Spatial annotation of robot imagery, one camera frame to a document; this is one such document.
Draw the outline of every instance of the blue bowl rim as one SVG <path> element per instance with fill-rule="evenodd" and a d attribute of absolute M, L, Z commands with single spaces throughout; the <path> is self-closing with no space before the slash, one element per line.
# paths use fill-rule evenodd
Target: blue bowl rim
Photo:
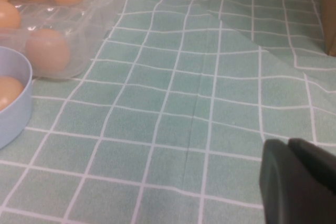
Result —
<path fill-rule="evenodd" d="M 2 113 L 4 113 L 6 110 L 9 110 L 11 107 L 14 107 L 15 106 L 15 103 L 21 99 L 22 96 L 24 96 L 24 94 L 27 92 L 27 90 L 29 89 L 29 86 L 31 84 L 31 81 L 33 79 L 33 69 L 32 69 L 32 65 L 30 64 L 29 60 L 19 51 L 16 51 L 12 48 L 9 48 L 9 47 L 3 47 L 3 46 L 0 46 L 0 49 L 3 48 L 3 49 L 6 49 L 6 50 L 9 50 L 9 51 L 12 51 L 12 52 L 15 52 L 17 53 L 18 55 L 20 55 L 23 60 L 25 60 L 25 62 L 27 63 L 27 65 L 29 66 L 29 80 L 27 82 L 27 85 L 25 86 L 25 88 L 23 89 L 23 91 L 21 92 L 21 94 L 10 104 L 8 105 L 6 108 L 4 108 L 3 110 L 0 111 L 0 115 Z"/>

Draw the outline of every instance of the green checkered tablecloth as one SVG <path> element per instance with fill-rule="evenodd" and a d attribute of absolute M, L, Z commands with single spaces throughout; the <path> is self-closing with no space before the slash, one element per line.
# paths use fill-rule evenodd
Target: green checkered tablecloth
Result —
<path fill-rule="evenodd" d="M 260 224 L 265 139 L 336 153 L 318 0 L 126 0 L 87 70 L 36 79 L 1 224 Z"/>

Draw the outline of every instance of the plastic egg carton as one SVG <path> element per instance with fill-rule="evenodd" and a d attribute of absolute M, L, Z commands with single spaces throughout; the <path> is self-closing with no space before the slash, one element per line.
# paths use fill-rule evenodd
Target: plastic egg carton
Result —
<path fill-rule="evenodd" d="M 124 0 L 83 0 L 74 6 L 61 6 L 53 0 L 10 2 L 19 10 L 22 24 L 20 29 L 0 32 L 0 46 L 25 54 L 25 44 L 30 33 L 41 28 L 57 30 L 67 40 L 71 56 L 62 72 L 33 69 L 34 76 L 50 78 L 70 78 L 83 72 L 124 5 Z"/>

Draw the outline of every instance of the white grid line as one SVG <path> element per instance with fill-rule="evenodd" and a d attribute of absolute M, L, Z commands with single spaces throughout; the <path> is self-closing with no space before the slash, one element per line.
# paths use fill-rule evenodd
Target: white grid line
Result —
<path fill-rule="evenodd" d="M 336 115 L 336 113 L 332 113 L 320 108 L 316 108 L 313 107 L 314 109 L 318 109 L 321 110 L 323 112 L 326 113 L 330 113 L 333 115 Z M 174 115 L 174 114 L 169 114 L 169 113 L 164 113 L 164 115 L 171 115 L 171 116 L 179 116 L 179 115 Z M 208 122 L 207 119 L 203 119 L 203 118 L 199 118 L 197 116 L 188 116 L 188 118 L 191 118 L 193 120 L 201 120 L 204 122 Z M 243 131 L 247 131 L 247 132 L 252 132 L 252 133 L 257 133 L 257 134 L 261 134 L 261 132 L 259 130 L 253 130 L 253 129 L 249 129 L 249 128 L 245 128 L 245 127 L 241 127 L 241 126 L 237 126 L 237 125 L 232 125 L 232 124 L 227 124 L 227 123 L 221 123 L 221 122 L 216 122 L 216 121 L 212 121 L 212 123 L 214 124 L 218 124 L 218 125 L 223 125 L 226 127 L 231 127 L 234 129 L 239 129 L 239 130 L 243 130 Z M 98 140 L 99 137 L 98 136 L 93 136 L 93 135 L 83 135 L 83 134 L 77 134 L 77 133 L 70 133 L 70 132 L 60 132 L 60 131 L 50 131 L 50 130 L 43 130 L 43 129 L 38 129 L 38 128 L 34 128 L 34 127 L 26 127 L 26 130 L 29 131 L 36 131 L 36 132 L 42 132 L 42 133 L 50 133 L 50 134 L 55 134 L 55 135 L 63 135 L 63 136 L 72 136 L 72 137 L 79 137 L 79 138 L 87 138 L 87 139 L 93 139 L 93 140 Z M 284 136 L 284 135 L 279 135 L 279 134 L 274 134 L 274 133 L 269 133 L 269 132 L 265 132 L 265 135 L 269 135 L 271 137 L 276 137 L 276 138 L 283 138 L 283 139 L 290 139 L 289 136 Z M 123 140 L 123 139 L 117 139 L 117 138 L 111 138 L 111 137 L 103 137 L 102 140 L 104 141 L 112 141 L 112 142 L 118 142 L 118 143 L 126 143 L 126 144 L 136 144 L 136 145 L 145 145 L 145 146 L 151 146 L 150 143 L 146 143 L 146 142 L 137 142 L 137 141 L 131 141 L 131 140 Z M 318 142 L 317 145 L 328 145 L 328 143 L 322 143 L 322 142 Z M 163 145 L 163 144 L 156 144 L 155 147 L 160 147 L 160 148 L 177 148 L 178 150 L 180 150 L 183 147 L 178 147 L 178 146 L 170 146 L 170 145 Z M 205 151 L 202 149 L 198 149 L 198 148 L 188 148 L 186 149 L 186 151 L 189 152 L 201 152 L 204 153 Z M 240 154 L 230 154 L 230 153 L 224 153 L 224 152 L 218 152 L 218 151 L 210 151 L 210 154 L 214 154 L 214 155 L 221 155 L 221 156 L 229 156 L 229 155 L 234 155 L 234 157 L 237 158 L 245 158 L 245 159 L 254 159 L 256 157 L 251 157 L 251 156 L 244 156 L 244 155 L 240 155 Z"/>
<path fill-rule="evenodd" d="M 242 3 L 234 1 L 234 0 L 225 0 L 225 1 L 233 2 L 233 3 L 236 3 L 236 4 L 244 6 L 244 7 L 251 7 L 251 5 L 242 4 Z M 283 10 L 281 7 L 274 7 L 274 6 L 272 6 L 272 7 L 271 6 L 263 6 L 263 5 L 254 5 L 254 6 L 255 7 L 262 7 L 262 8 L 265 8 L 265 9 Z M 310 12 L 308 10 L 301 10 L 301 9 L 287 8 L 287 10 L 291 10 L 291 11 L 294 11 L 294 12 L 301 12 L 301 13 L 310 13 L 310 14 L 315 13 L 315 12 Z M 128 12 L 128 13 L 125 13 L 125 15 L 146 14 L 146 13 L 150 13 L 150 12 L 151 12 L 150 10 L 142 10 L 142 11 L 137 11 L 137 12 Z M 185 15 L 184 12 L 176 12 L 176 11 L 173 11 L 173 10 L 157 10 L 156 13 L 175 13 L 175 14 L 178 14 L 178 15 L 181 15 L 181 16 Z M 202 17 L 202 16 L 211 16 L 211 14 L 209 12 L 205 12 L 203 14 L 190 14 L 189 15 L 189 17 Z"/>
<path fill-rule="evenodd" d="M 306 91 L 307 91 L 309 111 L 310 111 L 311 134 L 312 134 L 312 137 L 313 137 L 313 142 L 316 145 L 317 144 L 317 137 L 316 137 L 316 128 L 315 128 L 314 108 L 313 108 L 312 101 L 311 101 L 311 95 L 310 95 L 310 89 L 309 89 L 309 83 L 308 83 L 307 75 L 304 74 L 304 77 L 305 77 Z"/>
<path fill-rule="evenodd" d="M 323 26 L 322 26 L 322 22 L 321 22 L 320 15 L 319 15 L 319 13 L 318 13 L 318 11 L 317 11 L 317 9 L 316 9 L 316 5 L 315 5 L 315 4 L 313 4 L 313 8 L 314 8 L 316 17 L 317 17 L 317 19 L 318 19 L 318 21 L 319 21 L 320 28 L 321 28 L 321 31 L 322 31 L 322 34 L 323 34 Z"/>
<path fill-rule="evenodd" d="M 254 0 L 251 1 L 251 40 L 254 41 Z"/>
<path fill-rule="evenodd" d="M 336 147 L 336 144 L 334 143 L 318 143 L 318 145 L 321 145 L 321 146 L 327 146 L 327 147 Z"/>
<path fill-rule="evenodd" d="M 294 47 L 292 45 L 292 41 L 290 39 L 290 30 L 289 30 L 289 25 L 288 25 L 285 0 L 282 0 L 282 6 L 283 6 L 284 14 L 285 14 L 285 22 L 286 22 L 285 24 L 286 24 L 286 31 L 287 31 L 287 35 L 288 35 L 288 44 L 289 44 L 290 49 L 291 49 L 291 51 L 293 53 L 293 56 L 294 56 L 294 67 L 297 68 L 297 55 L 296 55 L 296 52 L 295 52 Z"/>
<path fill-rule="evenodd" d="M 262 117 L 262 107 L 263 103 L 261 100 L 262 95 L 262 85 L 261 85 L 261 71 L 262 71 L 262 54 L 261 54 L 261 47 L 259 47 L 259 54 L 258 54 L 258 115 L 259 115 L 259 130 L 261 139 L 263 142 L 265 142 L 265 135 L 264 135 L 264 123 L 263 123 L 263 117 Z"/>
<path fill-rule="evenodd" d="M 243 29 L 235 29 L 235 30 L 245 31 L 247 33 L 251 32 L 250 30 L 243 30 Z M 279 34 L 279 33 L 274 33 L 274 32 L 271 32 L 271 31 L 254 31 L 254 33 L 255 34 L 272 34 L 272 35 L 287 37 L 286 34 Z M 315 41 L 324 41 L 321 38 L 313 38 L 313 37 L 309 37 L 309 36 L 306 36 L 306 35 L 300 35 L 300 34 L 290 35 L 290 37 L 299 37 L 299 38 L 306 38 L 306 39 L 315 40 Z"/>
<path fill-rule="evenodd" d="M 254 8 L 266 8 L 266 9 L 275 9 L 277 10 L 277 8 L 270 8 L 270 7 L 264 7 L 264 6 L 258 6 L 258 5 L 254 5 Z M 294 12 L 302 12 L 300 10 L 293 10 L 291 9 L 291 11 L 294 11 Z M 214 13 L 214 14 L 218 14 L 218 12 L 216 11 L 212 11 L 212 10 L 209 10 L 208 11 L 209 13 Z M 178 13 L 178 12 L 174 12 L 174 11 L 169 11 L 167 13 L 176 13 L 176 14 L 181 14 L 182 13 Z M 246 18 L 251 18 L 250 15 L 247 15 L 247 14 L 239 14 L 239 13 L 230 13 L 230 12 L 227 12 L 225 10 L 222 11 L 222 15 L 232 15 L 232 16 L 239 16 L 239 17 L 246 17 Z M 270 21 L 277 21 L 277 22 L 282 22 L 282 23 L 285 23 L 286 21 L 285 20 L 282 20 L 282 19 L 278 19 L 278 18 L 266 18 L 266 17 L 254 17 L 254 19 L 256 20 L 270 20 Z M 290 24 L 297 24 L 297 25 L 304 25 L 304 26 L 320 26 L 319 24 L 311 24 L 311 23 L 302 23 L 302 22 L 294 22 L 294 21 L 288 21 L 288 23 Z M 129 27 L 117 27 L 117 29 L 122 29 L 122 30 L 132 30 L 132 31 L 142 31 L 142 32 L 146 32 L 147 30 L 146 29 L 139 29 L 139 28 L 129 28 Z M 236 31 L 237 29 L 228 29 L 228 28 L 223 28 L 222 30 L 230 30 L 230 31 Z M 218 28 L 199 28 L 199 29 L 187 29 L 186 32 L 187 33 L 190 33 L 190 32 L 194 32 L 194 31 L 219 31 Z M 159 30 L 153 30 L 151 31 L 152 33 L 158 33 L 158 34 L 174 34 L 174 33 L 181 33 L 182 31 L 181 30 L 172 30 L 172 31 L 159 31 Z M 259 33 L 271 33 L 272 32 L 267 32 L 267 31 L 258 31 Z M 310 38 L 309 36 L 305 36 L 305 35 L 292 35 L 292 36 L 296 36 L 296 37 L 307 37 L 307 38 Z"/>
<path fill-rule="evenodd" d="M 195 75 L 204 75 L 202 73 L 195 73 L 195 72 L 186 72 L 186 71 L 179 71 L 177 70 L 176 72 L 180 72 L 180 73 L 190 73 L 190 74 L 195 74 Z M 214 75 L 212 74 L 207 74 L 205 76 L 209 76 L 209 77 L 213 77 Z M 258 77 L 233 77 L 233 76 L 217 76 L 217 78 L 223 78 L 223 79 L 232 79 L 232 80 L 258 80 Z M 294 76 L 282 76 L 282 75 L 275 75 L 275 76 L 263 76 L 261 77 L 262 80 L 264 79 L 292 79 L 292 80 L 298 80 L 298 81 L 305 81 L 304 78 L 299 78 L 299 77 L 294 77 Z M 77 81 L 81 81 L 82 79 L 78 79 L 78 78 L 71 78 L 71 80 L 77 80 Z M 108 82 L 108 81 L 96 81 L 96 80 L 84 80 L 84 82 L 92 82 L 92 83 L 100 83 L 100 84 L 110 84 L 110 85 L 122 85 L 122 83 L 118 83 L 118 82 Z M 324 87 L 322 87 L 321 85 L 319 85 L 316 82 L 310 81 L 308 80 L 308 82 L 310 84 L 313 84 L 317 87 L 319 87 L 320 89 L 322 89 L 325 93 L 336 93 L 336 90 L 327 90 Z M 143 88 L 149 88 L 149 89 L 155 89 L 155 90 L 159 90 L 159 91 L 165 91 L 164 89 L 159 89 L 159 88 L 155 88 L 155 87 L 151 87 L 151 86 L 146 86 L 146 85 L 141 85 L 141 84 L 127 84 L 128 86 L 136 86 L 136 87 L 143 87 Z"/>
<path fill-rule="evenodd" d="M 186 93 L 186 92 L 181 92 L 181 91 L 170 91 L 170 93 L 174 94 L 182 94 L 182 95 L 189 95 L 192 97 L 200 97 L 200 98 L 205 98 L 205 99 L 211 99 L 211 96 L 207 95 L 201 95 L 199 93 Z M 55 100 L 55 101 L 66 101 L 67 99 L 65 98 L 58 98 L 58 97 L 44 97 L 44 96 L 39 96 L 39 95 L 34 95 L 33 98 L 35 99 L 45 99 L 45 100 Z M 292 105 L 292 106 L 271 106 L 271 105 L 263 105 L 259 103 L 249 103 L 249 102 L 240 102 L 236 100 L 229 100 L 229 99 L 224 99 L 224 98 L 219 98 L 215 97 L 214 100 L 216 101 L 222 101 L 222 102 L 228 102 L 228 103 L 233 103 L 233 104 L 240 104 L 240 105 L 247 105 L 247 106 L 259 106 L 261 108 L 267 108 L 267 109 L 273 109 L 273 110 L 297 110 L 297 109 L 308 109 L 310 108 L 310 105 Z M 73 102 L 73 103 L 79 103 L 79 104 L 85 104 L 85 105 L 90 105 L 90 106 L 97 106 L 97 107 L 111 107 L 113 104 L 100 104 L 100 103 L 92 103 L 92 102 L 85 102 L 85 101 L 79 101 L 79 100 L 68 100 L 68 102 Z M 126 110 L 131 110 L 131 111 L 140 111 L 140 112 L 146 112 L 146 113 L 156 113 L 159 114 L 158 111 L 151 111 L 151 110 L 143 110 L 143 109 L 137 109 L 137 108 L 132 108 L 132 107 L 127 107 L 127 106 L 122 106 L 122 105 L 115 105 L 115 108 L 122 108 Z M 185 115 L 185 114 L 174 114 L 171 113 L 171 115 L 175 116 L 188 116 L 192 118 L 192 115 Z"/>
<path fill-rule="evenodd" d="M 297 69 L 302 69 L 302 70 L 313 70 L 313 71 L 336 71 L 336 68 L 313 68 L 313 67 L 301 67 L 297 66 Z"/>
<path fill-rule="evenodd" d="M 250 159 L 250 160 L 251 161 L 256 161 L 256 162 L 261 162 L 261 158 Z M 0 160 L 0 164 L 14 166 L 14 167 L 27 167 L 26 164 L 20 164 L 20 163 L 3 161 L 3 160 Z M 68 171 L 65 171 L 65 170 L 58 170 L 58 169 L 52 169 L 52 168 L 47 168 L 47 167 L 41 167 L 41 166 L 32 166 L 31 169 L 39 170 L 39 171 L 42 171 L 42 172 L 49 172 L 49 173 L 79 177 L 79 178 L 83 177 L 83 174 L 81 174 L 81 173 L 68 172 Z M 117 178 L 111 178 L 111 177 L 102 177 L 102 176 L 96 176 L 96 175 L 89 174 L 88 178 L 99 180 L 99 181 L 106 181 L 106 182 L 110 182 L 110 183 L 123 184 L 123 185 L 130 185 L 130 186 L 137 186 L 137 187 L 141 186 L 140 182 L 133 182 L 133 181 L 129 181 L 129 180 L 117 179 Z M 148 184 L 148 183 L 146 183 L 144 186 L 145 186 L 145 188 L 174 191 L 174 192 L 177 192 L 177 193 L 185 195 L 185 196 L 191 196 L 191 197 L 196 197 L 196 198 L 201 197 L 201 195 L 198 194 L 198 193 L 193 193 L 191 191 L 185 191 L 185 190 L 179 189 L 177 187 L 173 187 L 173 186 L 155 185 L 155 184 Z M 242 201 L 231 200 L 231 199 L 212 196 L 212 195 L 205 195 L 204 197 L 206 199 L 212 199 L 212 200 L 215 200 L 215 201 L 227 202 L 227 203 L 232 204 L 232 205 L 239 205 L 239 206 L 243 206 L 243 207 L 249 207 L 249 208 L 261 208 L 262 207 L 259 204 L 250 204 L 250 203 L 246 203 L 246 202 L 242 202 Z M 25 215 L 25 216 L 35 217 L 35 218 L 39 218 L 39 219 L 51 220 L 51 221 L 61 221 L 62 220 L 61 218 L 58 218 L 58 217 L 36 214 L 34 212 L 24 211 L 24 210 L 19 210 L 19 209 L 14 209 L 14 208 L 5 208 L 4 211 L 13 212 L 13 213 L 16 213 L 16 214 L 22 214 L 22 215 Z M 74 221 L 74 220 L 68 220 L 67 223 L 69 223 L 69 224 L 85 224 L 84 222 L 78 222 L 78 221 Z"/>
<path fill-rule="evenodd" d="M 227 2 L 233 2 L 233 3 L 235 3 L 235 4 L 237 4 L 237 5 L 241 5 L 241 6 L 243 6 L 243 7 L 251 7 L 251 5 L 242 4 L 242 3 L 237 2 L 237 1 L 234 1 L 234 0 L 225 0 L 225 1 L 227 1 Z M 262 7 L 262 8 L 264 8 L 264 9 L 283 10 L 281 7 L 267 6 L 267 5 L 256 5 L 256 4 L 254 4 L 254 7 L 256 7 L 256 8 L 260 8 L 260 7 Z M 293 12 L 300 12 L 300 13 L 309 13 L 309 14 L 313 14 L 313 13 L 314 13 L 314 12 L 310 12 L 310 11 L 308 11 L 308 10 L 301 10 L 301 9 L 290 9 L 290 8 L 287 8 L 287 10 L 290 10 L 290 11 L 293 11 Z M 317 24 L 305 24 L 305 23 L 302 23 L 302 24 L 307 25 L 307 26 L 318 26 Z"/>
<path fill-rule="evenodd" d="M 192 6 L 193 2 L 194 2 L 194 0 L 191 0 L 190 4 L 188 6 L 188 11 L 187 11 L 187 13 L 185 15 L 185 18 L 184 18 L 183 32 L 182 32 L 179 51 L 177 53 L 177 57 L 176 57 L 176 60 L 175 60 L 174 69 L 173 69 L 173 72 L 172 72 L 172 75 L 171 75 L 171 79 L 170 79 L 170 82 L 169 82 L 169 85 L 168 85 L 168 89 L 167 89 L 167 92 L 165 94 L 163 104 L 162 104 L 159 116 L 158 116 L 156 124 L 155 124 L 153 138 L 152 138 L 152 145 L 151 145 L 148 157 L 147 157 L 147 162 L 146 162 L 145 170 L 144 170 L 144 173 L 143 173 L 138 198 L 136 199 L 136 204 L 135 204 L 134 212 L 133 212 L 133 215 L 132 215 L 131 224 L 135 224 L 135 222 L 137 220 L 137 217 L 138 217 L 140 204 L 141 204 L 141 200 L 142 200 L 142 197 L 143 197 L 144 184 L 146 183 L 146 180 L 147 180 L 147 176 L 148 176 L 148 172 L 149 172 L 149 168 L 150 168 L 150 163 L 151 163 L 152 155 L 153 155 L 154 148 L 155 148 L 154 145 L 156 144 L 156 137 L 157 137 L 157 134 L 158 134 L 159 124 L 160 124 L 160 121 L 161 121 L 161 118 L 162 118 L 162 115 L 163 115 L 163 111 L 165 109 L 165 105 L 166 105 L 167 100 L 168 100 L 169 92 L 170 92 L 170 89 L 172 87 L 174 76 L 175 76 L 176 69 L 177 69 L 177 65 L 178 65 L 178 62 L 179 62 L 179 59 L 180 59 L 180 55 L 181 55 L 181 51 L 182 51 L 182 47 L 183 47 L 184 35 L 185 35 L 184 31 L 185 31 L 185 27 L 186 27 L 186 21 L 187 21 L 188 15 L 190 13 L 191 6 Z"/>
<path fill-rule="evenodd" d="M 218 13 L 218 19 L 220 19 L 222 16 L 223 3 L 224 3 L 224 0 L 221 0 L 219 13 Z M 204 201 L 205 201 L 204 195 L 205 195 L 206 182 L 207 182 L 209 150 L 210 150 L 210 144 L 211 144 L 212 121 L 213 121 L 214 103 L 215 103 L 215 97 L 216 97 L 216 84 L 217 84 L 217 74 L 218 74 L 219 57 L 220 57 L 220 46 L 222 43 L 222 26 L 223 26 L 223 22 L 220 21 L 219 33 L 218 33 L 217 55 L 216 55 L 216 65 L 215 65 L 215 76 L 214 76 L 213 86 L 212 86 L 208 132 L 207 132 L 207 138 L 206 138 L 205 156 L 204 156 L 204 164 L 203 164 L 201 198 L 199 200 L 200 206 L 198 210 L 198 221 L 197 221 L 198 224 L 203 223 L 203 212 L 204 212 Z"/>
<path fill-rule="evenodd" d="M 140 45 L 137 45 L 137 44 L 127 43 L 127 42 L 122 42 L 122 41 L 117 41 L 117 40 L 112 40 L 112 39 L 110 39 L 108 42 L 122 44 L 122 45 L 129 45 L 129 46 L 138 46 L 138 47 L 140 46 Z M 175 49 L 165 49 L 165 48 L 150 47 L 150 46 L 143 46 L 143 47 L 144 48 L 157 49 L 157 50 L 163 50 L 163 51 L 178 52 L 178 50 L 175 50 Z M 264 48 L 263 52 L 267 52 L 267 51 L 269 51 L 269 49 L 271 49 L 271 50 L 272 49 L 290 49 L 290 47 L 265 47 L 265 46 L 263 48 Z M 322 55 L 322 56 L 325 56 L 325 57 L 327 56 L 324 52 L 318 52 L 318 51 L 309 50 L 309 49 L 306 49 L 306 48 L 293 47 L 293 49 L 303 50 L 303 51 L 311 52 L 313 54 Z M 184 50 L 182 50 L 181 52 L 186 53 L 186 54 L 194 54 L 194 55 L 216 55 L 215 52 L 197 52 L 197 51 L 184 51 Z M 258 51 L 257 50 L 251 50 L 251 51 L 221 52 L 220 55 L 244 54 L 244 53 L 248 53 L 248 52 L 258 52 Z M 312 68 L 310 70 L 326 70 L 326 71 L 328 71 L 329 69 Z"/>
<path fill-rule="evenodd" d="M 108 62 L 124 63 L 124 64 L 127 64 L 127 65 L 132 65 L 133 64 L 133 62 L 129 62 L 129 61 L 110 60 L 110 59 L 99 59 L 99 60 L 91 59 L 91 61 L 108 61 Z M 163 70 L 163 71 L 171 71 L 171 72 L 173 71 L 172 68 L 159 68 L 159 67 L 154 67 L 154 66 L 151 66 L 151 65 L 140 64 L 140 63 L 136 63 L 135 65 L 136 66 L 145 67 L 145 68 L 151 68 L 151 69 L 155 69 L 155 70 Z M 176 70 L 176 72 L 178 72 L 178 73 L 192 74 L 192 75 L 196 75 L 196 76 L 208 76 L 208 77 L 213 77 L 214 76 L 213 74 L 202 73 L 202 72 L 197 73 L 197 72 L 190 72 L 190 71 L 183 71 L 183 70 Z"/>

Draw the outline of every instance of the light blue bowl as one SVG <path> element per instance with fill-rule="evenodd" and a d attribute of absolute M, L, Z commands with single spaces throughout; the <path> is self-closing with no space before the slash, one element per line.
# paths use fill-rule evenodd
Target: light blue bowl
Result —
<path fill-rule="evenodd" d="M 13 77 L 25 86 L 19 97 L 0 111 L 0 149 L 20 134 L 31 117 L 32 74 L 32 66 L 23 54 L 0 47 L 0 76 Z"/>

